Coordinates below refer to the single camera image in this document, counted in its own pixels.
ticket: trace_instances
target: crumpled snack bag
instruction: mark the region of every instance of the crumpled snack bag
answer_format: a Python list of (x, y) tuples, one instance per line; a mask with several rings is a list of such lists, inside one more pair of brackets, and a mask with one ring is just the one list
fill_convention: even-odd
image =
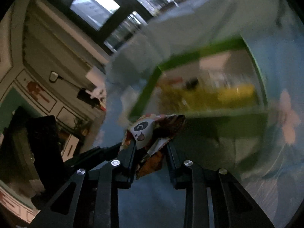
[(165, 156), (162, 148), (178, 133), (185, 121), (184, 115), (149, 114), (140, 117), (128, 128), (120, 150), (128, 148), (134, 138), (136, 149), (140, 151), (139, 161), (135, 162), (137, 179), (162, 168)]

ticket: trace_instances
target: white flower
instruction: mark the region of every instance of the white flower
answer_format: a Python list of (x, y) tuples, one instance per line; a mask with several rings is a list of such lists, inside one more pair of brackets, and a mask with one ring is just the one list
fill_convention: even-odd
[(287, 144), (295, 142), (295, 127), (301, 121), (298, 114), (291, 108), (291, 100), (289, 93), (284, 89), (280, 96), (279, 103), (279, 123), (282, 125), (282, 131)]

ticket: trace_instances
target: panda eye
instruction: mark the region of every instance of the panda eye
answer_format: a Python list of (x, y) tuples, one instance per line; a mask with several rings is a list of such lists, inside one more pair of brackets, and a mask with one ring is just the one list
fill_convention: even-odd
[(143, 130), (145, 129), (147, 126), (148, 126), (148, 122), (142, 122), (138, 125), (136, 125), (136, 127), (133, 129), (134, 131), (140, 131), (140, 130)]

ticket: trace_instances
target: panda mouth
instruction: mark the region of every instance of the panda mouth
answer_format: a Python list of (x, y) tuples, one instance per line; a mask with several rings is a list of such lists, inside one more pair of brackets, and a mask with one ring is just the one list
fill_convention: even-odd
[(135, 135), (135, 137), (137, 136), (137, 141), (143, 141), (145, 139), (145, 136), (143, 135), (143, 133), (141, 132), (140, 135)]

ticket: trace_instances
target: silver bolt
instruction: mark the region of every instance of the silver bolt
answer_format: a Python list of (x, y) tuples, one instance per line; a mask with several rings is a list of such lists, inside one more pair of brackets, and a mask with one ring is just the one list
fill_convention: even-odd
[(218, 171), (221, 175), (226, 175), (228, 173), (228, 171), (225, 168), (220, 168)]
[(112, 162), (111, 162), (111, 165), (112, 166), (117, 166), (120, 164), (120, 161), (118, 159), (114, 159)]
[(191, 160), (185, 160), (184, 161), (184, 165), (185, 166), (192, 166), (193, 165), (193, 162)]
[(80, 175), (80, 176), (81, 176), (81, 175), (83, 175), (85, 172), (86, 172), (85, 169), (78, 169), (76, 173), (77, 173), (77, 175)]

